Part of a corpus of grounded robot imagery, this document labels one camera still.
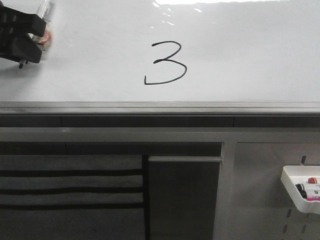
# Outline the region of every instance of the marker holder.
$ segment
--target marker holder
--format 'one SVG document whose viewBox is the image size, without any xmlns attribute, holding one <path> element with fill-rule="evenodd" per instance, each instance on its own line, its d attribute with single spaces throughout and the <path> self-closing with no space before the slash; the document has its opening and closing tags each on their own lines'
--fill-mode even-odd
<svg viewBox="0 0 320 240">
<path fill-rule="evenodd" d="M 307 192 L 317 192 L 318 189 L 320 191 L 320 182 L 309 184 L 309 178 L 320 179 L 320 166 L 284 166 L 281 174 L 281 181 L 296 208 L 305 214 L 314 213 L 320 215 L 320 199 L 309 201 L 303 198 L 296 186 L 303 184 Z"/>
</svg>

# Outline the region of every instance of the whiteboard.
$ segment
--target whiteboard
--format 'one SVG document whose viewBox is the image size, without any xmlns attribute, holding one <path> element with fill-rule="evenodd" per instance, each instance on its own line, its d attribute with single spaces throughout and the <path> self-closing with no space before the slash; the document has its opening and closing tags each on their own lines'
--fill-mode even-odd
<svg viewBox="0 0 320 240">
<path fill-rule="evenodd" d="M 320 101 L 319 0 L 56 0 L 52 23 L 40 64 L 0 59 L 0 102 Z"/>
</svg>

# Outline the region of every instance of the handwritten number 3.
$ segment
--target handwritten number 3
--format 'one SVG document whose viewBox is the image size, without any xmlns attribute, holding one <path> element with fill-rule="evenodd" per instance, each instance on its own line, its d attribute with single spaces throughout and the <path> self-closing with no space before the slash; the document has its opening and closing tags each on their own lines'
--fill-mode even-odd
<svg viewBox="0 0 320 240">
<path fill-rule="evenodd" d="M 163 81 L 163 82 L 147 82 L 147 76 L 144 76 L 144 84 L 145 84 L 145 85 L 168 84 L 168 83 L 172 83 L 172 82 L 174 82 L 174 81 L 177 81 L 178 79 L 181 79 L 184 75 L 186 75 L 187 69 L 188 69 L 187 66 L 184 65 L 184 64 L 181 63 L 181 62 L 178 62 L 178 61 L 175 61 L 175 60 L 171 60 L 171 59 L 170 59 L 170 58 L 172 58 L 174 55 L 176 55 L 178 52 L 180 52 L 180 50 L 181 50 L 181 48 L 182 48 L 182 46 L 181 46 L 180 43 L 178 43 L 178 42 L 176 42 L 176 41 L 161 41 L 161 42 L 154 43 L 154 44 L 152 44 L 151 46 L 152 46 L 152 47 L 155 47 L 155 46 L 158 46 L 158 45 L 160 45 L 160 44 L 167 44 L 167 43 L 177 44 L 177 45 L 179 46 L 179 49 L 178 49 L 175 53 L 171 54 L 170 56 L 167 56 L 166 58 L 158 59 L 158 60 L 154 61 L 153 64 L 157 64 L 157 63 L 161 63 L 161 62 L 172 62 L 172 63 L 175 63 L 175 64 L 179 64 L 179 65 L 181 65 L 181 66 L 184 67 L 184 73 L 183 73 L 181 76 L 179 76 L 179 77 L 177 77 L 177 78 L 175 78 L 175 79 L 172 79 L 172 80 L 170 80 L 170 81 Z"/>
</svg>

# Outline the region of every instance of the black stripe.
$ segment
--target black stripe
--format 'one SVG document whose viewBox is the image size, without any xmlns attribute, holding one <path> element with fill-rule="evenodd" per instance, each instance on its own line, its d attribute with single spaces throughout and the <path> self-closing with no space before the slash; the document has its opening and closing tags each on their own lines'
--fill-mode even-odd
<svg viewBox="0 0 320 240">
<path fill-rule="evenodd" d="M 143 170 L 143 203 L 144 203 L 144 229 L 145 240 L 151 239 L 151 223 L 150 223 L 150 193 L 149 193 L 149 157 L 142 156 Z"/>
<path fill-rule="evenodd" d="M 142 175 L 141 169 L 125 170 L 0 170 L 0 177 L 13 178 L 54 178 L 88 176 L 136 176 Z"/>
<path fill-rule="evenodd" d="M 131 194 L 142 192 L 142 187 L 64 187 L 51 189 L 0 189 L 0 195 L 54 195 L 69 193 Z"/>
<path fill-rule="evenodd" d="M 141 209 L 144 204 L 137 203 L 101 203 L 101 204 L 66 204 L 66 205 L 7 205 L 0 204 L 0 209 L 7 210 L 70 210 L 70 209 Z"/>
</svg>

